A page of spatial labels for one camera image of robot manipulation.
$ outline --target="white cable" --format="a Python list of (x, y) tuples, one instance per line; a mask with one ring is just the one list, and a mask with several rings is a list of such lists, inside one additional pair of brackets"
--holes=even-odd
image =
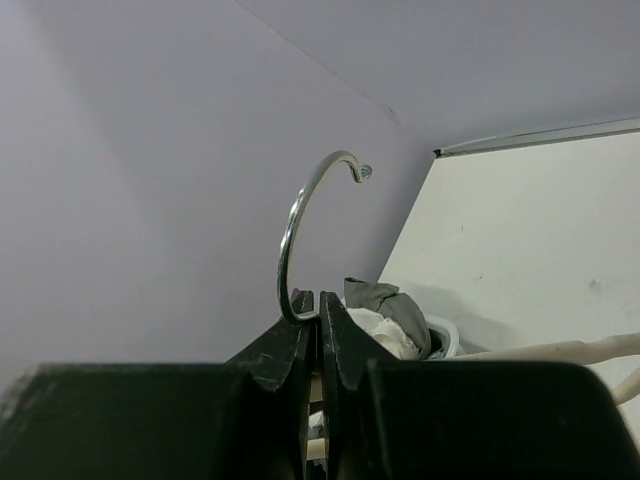
[(593, 365), (631, 355), (640, 355), (640, 333), (615, 335), (592, 343), (574, 340), (513, 350), (473, 353), (454, 357), (452, 360), (550, 360)]
[(613, 401), (616, 405), (622, 405), (632, 398), (640, 395), (640, 368), (633, 371), (620, 385), (611, 390)]

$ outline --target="pile of clothes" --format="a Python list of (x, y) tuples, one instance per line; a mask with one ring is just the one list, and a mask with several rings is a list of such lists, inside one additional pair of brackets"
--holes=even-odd
[(396, 358), (444, 356), (442, 333), (429, 328), (420, 307), (397, 286), (345, 278), (344, 303), (353, 321)]

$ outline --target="curved wire hook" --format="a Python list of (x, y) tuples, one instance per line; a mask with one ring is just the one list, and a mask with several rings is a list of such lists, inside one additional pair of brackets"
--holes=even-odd
[(309, 203), (309, 199), (314, 190), (327, 173), (327, 170), (336, 163), (345, 162), (349, 165), (351, 175), (356, 183), (362, 183), (371, 177), (372, 169), (369, 165), (360, 165), (356, 157), (351, 153), (345, 151), (337, 151), (330, 154), (325, 158), (320, 165), (318, 165), (311, 175), (311, 178), (306, 183), (300, 192), (295, 203), (291, 207), (289, 212), (289, 221), (287, 223), (287, 230), (284, 232), (282, 242), (280, 242), (280, 259), (278, 260), (278, 302), (280, 303), (280, 312), (282, 316), (291, 323), (300, 323), (313, 320), (319, 316), (317, 312), (306, 312), (298, 314), (293, 310), (291, 300), (289, 298), (289, 260), (291, 259), (291, 251), (293, 249), (293, 242), (296, 238), (298, 226), (300, 225), (300, 219), (304, 214), (304, 210)]

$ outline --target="lavender wall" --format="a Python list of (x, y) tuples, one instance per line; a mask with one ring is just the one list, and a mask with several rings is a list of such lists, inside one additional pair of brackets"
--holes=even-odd
[(0, 4), (0, 385), (37, 361), (220, 361), (292, 284), (375, 279), (429, 148), (231, 0)]
[(238, 0), (434, 148), (640, 116), (640, 2)]

